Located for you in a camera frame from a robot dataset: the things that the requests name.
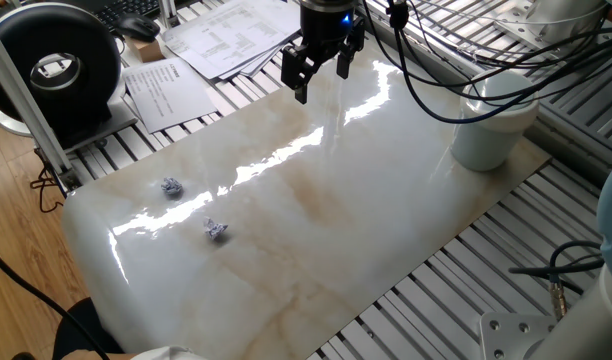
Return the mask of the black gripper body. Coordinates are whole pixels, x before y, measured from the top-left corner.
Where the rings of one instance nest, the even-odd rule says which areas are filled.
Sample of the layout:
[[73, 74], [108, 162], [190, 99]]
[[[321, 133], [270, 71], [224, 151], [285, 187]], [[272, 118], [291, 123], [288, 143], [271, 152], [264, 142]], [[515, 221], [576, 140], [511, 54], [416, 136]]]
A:
[[300, 26], [307, 56], [323, 63], [339, 54], [354, 21], [354, 0], [301, 0]]

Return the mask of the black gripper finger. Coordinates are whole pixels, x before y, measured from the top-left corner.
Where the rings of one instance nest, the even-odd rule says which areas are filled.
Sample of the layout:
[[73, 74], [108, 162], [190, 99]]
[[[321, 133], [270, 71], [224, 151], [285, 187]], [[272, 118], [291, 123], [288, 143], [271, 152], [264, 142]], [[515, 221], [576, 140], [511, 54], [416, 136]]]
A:
[[353, 27], [343, 43], [340, 44], [337, 59], [337, 75], [342, 79], [349, 76], [350, 64], [357, 52], [364, 48], [365, 19], [358, 17], [353, 21]]
[[295, 99], [301, 104], [307, 103], [308, 84], [320, 67], [306, 52], [306, 46], [287, 45], [281, 50], [281, 81], [294, 91]]

